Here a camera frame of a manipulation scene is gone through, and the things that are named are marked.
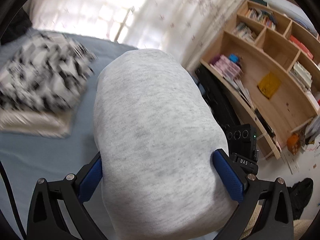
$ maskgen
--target wooden bookshelf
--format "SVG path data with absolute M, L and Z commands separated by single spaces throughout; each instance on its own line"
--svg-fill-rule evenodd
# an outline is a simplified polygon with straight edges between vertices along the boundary
M 272 12 L 276 19 L 276 30 L 247 18 L 245 13 L 249 8 Z M 257 38 L 254 43 L 232 34 L 240 22 L 244 22 L 256 33 Z M 313 60 L 289 41 L 290 35 L 295 36 L 309 49 L 314 55 Z M 320 91 L 320 69 L 317 66 L 320 63 L 320 42 L 308 30 L 280 12 L 246 0 L 203 54 L 201 63 L 225 86 L 225 93 L 239 118 L 256 127 L 258 134 L 261 135 L 266 134 L 266 130 L 254 111 L 239 93 L 209 65 L 214 56 L 224 54 L 228 57 L 232 53 L 241 58 L 243 73 L 240 79 L 244 87 L 249 90 L 254 107 L 259 110 L 275 132 L 281 148 L 286 147 L 291 131 L 319 114 L 319 107 L 312 102 L 289 72 L 295 62 L 299 61 L 312 75 L 312 89 Z M 279 78 L 281 85 L 276 93 L 267 99 L 257 85 L 270 72 Z M 264 155 L 273 150 L 275 157 L 280 158 L 280 153 L 269 135 L 260 139 L 258 145 Z

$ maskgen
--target bed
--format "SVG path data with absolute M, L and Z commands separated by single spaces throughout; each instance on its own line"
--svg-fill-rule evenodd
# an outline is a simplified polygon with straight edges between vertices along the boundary
M 30 29 L 26 35 L 19 39 L 0 46 L 0 68 L 28 36 L 35 33 L 37 33 L 36 30 Z M 98 75 L 111 61 L 124 52 L 135 49 L 107 40 L 72 34 L 66 35 L 82 43 L 97 56 L 97 60 L 91 65 L 95 75 L 88 80 L 87 90 L 74 116 L 71 135 L 64 139 L 55 139 L 18 133 L 0 133 L 0 159 L 8 174 L 25 228 L 36 181 L 41 177 L 48 181 L 61 180 L 69 173 L 77 173 L 98 152 L 93 137 L 92 121 Z M 70 231 L 74 236 L 80 237 L 67 215 L 63 201 L 60 204 Z M 84 205 L 105 236 L 110 240 L 116 239 L 111 221 L 102 202 L 100 186 L 97 187 L 91 200 Z M 1 179 L 0 209 L 10 225 L 20 235 Z

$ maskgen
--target black and white patterned blanket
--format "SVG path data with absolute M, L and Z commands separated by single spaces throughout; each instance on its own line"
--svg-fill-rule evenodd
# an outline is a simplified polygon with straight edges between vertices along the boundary
M 0 107 L 59 112 L 80 100 L 95 55 L 60 33 L 31 37 L 0 72 Z

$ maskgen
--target metal screw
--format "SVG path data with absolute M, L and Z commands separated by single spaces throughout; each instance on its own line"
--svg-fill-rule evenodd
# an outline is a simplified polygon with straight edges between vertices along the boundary
M 73 180 L 75 178 L 75 175 L 74 174 L 68 174 L 67 176 L 66 176 L 66 179 L 67 180 Z
M 249 179 L 249 180 L 252 180 L 252 181 L 253 181 L 253 180 L 256 180 L 256 178 L 257 178 L 257 177 L 256 177 L 255 175 L 253 175 L 253 174 L 248 174 L 248 179 Z
M 37 183 L 38 183 L 38 184 L 42 184 L 42 183 L 44 183 L 44 178 L 40 178 L 40 179 L 38 179 Z
M 284 184 L 284 179 L 282 179 L 282 178 L 278 178 L 277 181 L 278 181 L 280 184 Z

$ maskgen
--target rolled gray garment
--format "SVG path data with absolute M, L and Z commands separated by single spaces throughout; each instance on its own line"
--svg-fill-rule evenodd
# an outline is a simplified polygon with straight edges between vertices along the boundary
M 94 137 L 102 197 L 121 240 L 191 239 L 237 206 L 210 157 L 226 137 L 188 72 L 156 49 L 128 51 L 100 74 Z

